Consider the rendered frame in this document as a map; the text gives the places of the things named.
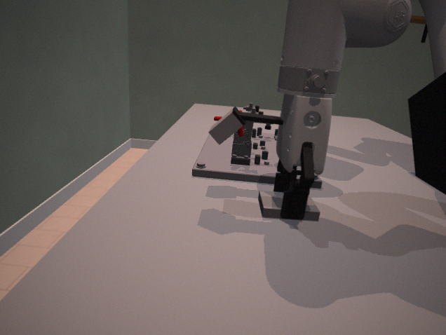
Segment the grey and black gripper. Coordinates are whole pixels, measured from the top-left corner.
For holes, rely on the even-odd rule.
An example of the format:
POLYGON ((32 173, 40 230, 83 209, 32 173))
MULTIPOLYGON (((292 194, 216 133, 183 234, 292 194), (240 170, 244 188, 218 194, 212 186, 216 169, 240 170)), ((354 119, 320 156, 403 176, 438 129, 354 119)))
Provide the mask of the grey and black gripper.
POLYGON ((279 161, 273 191, 284 192, 281 218, 302 220, 314 173, 320 175, 324 171, 332 98, 336 93, 306 93, 281 88, 277 91, 284 93, 280 116, 283 125, 278 125, 276 153, 279 161), (301 166, 301 170, 296 170, 297 166, 301 166), (301 175, 299 179, 297 175, 301 175))

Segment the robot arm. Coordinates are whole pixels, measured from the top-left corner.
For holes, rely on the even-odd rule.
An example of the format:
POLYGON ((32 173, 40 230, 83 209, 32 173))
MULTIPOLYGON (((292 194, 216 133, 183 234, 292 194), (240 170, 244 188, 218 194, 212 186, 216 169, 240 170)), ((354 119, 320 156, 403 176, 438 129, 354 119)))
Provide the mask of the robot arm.
MULTIPOLYGON (((446 72, 446 0, 419 3, 436 80, 446 72)), ((387 46, 404 34, 411 16, 410 0, 288 0, 278 88, 335 94, 344 48, 387 46)), ((279 116, 245 113, 234 107, 208 133, 220 145, 245 121, 283 125, 279 116)))

